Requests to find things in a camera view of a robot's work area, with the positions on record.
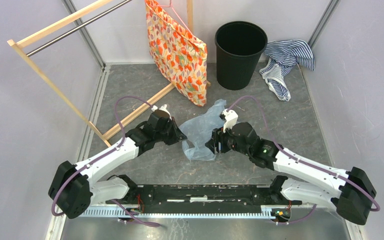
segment wooden beam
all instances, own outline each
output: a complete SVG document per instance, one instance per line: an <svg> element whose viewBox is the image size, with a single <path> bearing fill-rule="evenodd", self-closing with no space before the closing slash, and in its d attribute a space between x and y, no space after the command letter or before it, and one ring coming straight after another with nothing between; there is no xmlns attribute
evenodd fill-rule
<svg viewBox="0 0 384 240"><path fill-rule="evenodd" d="M8 40L8 44L20 55L20 57L49 85L51 89L55 91L55 93L98 135L100 139L110 147L111 144L105 139L95 127L95 125L90 122L78 109L74 106L74 104L64 95L64 93L45 75L45 73L33 62L17 45L14 40Z"/></svg>
<svg viewBox="0 0 384 240"><path fill-rule="evenodd" d="M39 30L38 32L33 33L32 35L24 38L23 40L20 40L17 42L17 45L20 49L23 49L27 47L28 45L48 36L49 34L57 31L58 29L76 21L77 19L85 16L86 14L104 6L105 4L111 2L112 0L97 0L82 9L64 17L63 19L43 28L42 30Z"/></svg>
<svg viewBox="0 0 384 240"><path fill-rule="evenodd" d="M175 85L170 83L166 87L164 87L161 91L159 91L157 94L155 94L153 97L148 99L148 103L155 104L158 100L160 100L162 97L164 97L166 94L168 94L171 90L175 88ZM150 106L147 104L142 104L140 107L138 107L136 110L131 112L127 117L125 117L123 120L121 120L121 124L123 127L125 127L127 124L131 123L135 118L137 118L139 115L141 115L145 110L147 110ZM117 123L115 126L113 126L110 130L108 130L106 133L103 134L103 138L108 140L112 138L116 133L120 132L121 127Z"/></svg>
<svg viewBox="0 0 384 240"><path fill-rule="evenodd" d="M194 33L194 0L186 1L187 27Z"/></svg>

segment blue and white striped fabric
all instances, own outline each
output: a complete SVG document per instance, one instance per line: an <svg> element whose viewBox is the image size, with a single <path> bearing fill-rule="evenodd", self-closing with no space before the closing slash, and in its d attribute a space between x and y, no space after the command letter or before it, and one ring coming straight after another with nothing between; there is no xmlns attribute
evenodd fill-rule
<svg viewBox="0 0 384 240"><path fill-rule="evenodd" d="M268 85L268 89L281 101L289 101L291 94L286 87L284 77L296 64L314 71L314 56L310 46L303 40L294 39L274 41L267 44L264 54L269 57L268 64L259 73Z"/></svg>

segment floral fabric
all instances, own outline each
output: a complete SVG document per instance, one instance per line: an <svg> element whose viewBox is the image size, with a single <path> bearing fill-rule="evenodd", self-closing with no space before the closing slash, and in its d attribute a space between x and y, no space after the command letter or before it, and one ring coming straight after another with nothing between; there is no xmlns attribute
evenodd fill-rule
<svg viewBox="0 0 384 240"><path fill-rule="evenodd" d="M197 106L207 103L207 45L145 0L149 53L162 75Z"/></svg>

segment bucket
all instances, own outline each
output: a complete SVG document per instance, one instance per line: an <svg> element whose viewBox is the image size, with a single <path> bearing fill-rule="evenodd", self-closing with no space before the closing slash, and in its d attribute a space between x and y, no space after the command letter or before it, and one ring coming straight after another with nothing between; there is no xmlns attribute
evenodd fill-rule
<svg viewBox="0 0 384 240"><path fill-rule="evenodd" d="M225 89L245 88L267 45L266 33L246 21L232 21L215 33L217 81Z"/></svg>

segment pink hanger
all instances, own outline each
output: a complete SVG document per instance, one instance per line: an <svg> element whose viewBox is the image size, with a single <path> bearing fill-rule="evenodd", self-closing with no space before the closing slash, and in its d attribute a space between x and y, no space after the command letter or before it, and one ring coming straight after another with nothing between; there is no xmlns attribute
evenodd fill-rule
<svg viewBox="0 0 384 240"><path fill-rule="evenodd" d="M190 32L191 30L189 30L188 26L185 24L185 22L182 20L182 18L178 15L178 13L176 12L175 8L173 7L172 5L172 0L170 0L170 4L168 6L164 6L164 5L157 5L156 7L162 7L162 8L171 8L174 12L174 14L176 14L176 16L179 18L180 22L183 24L183 26Z"/></svg>

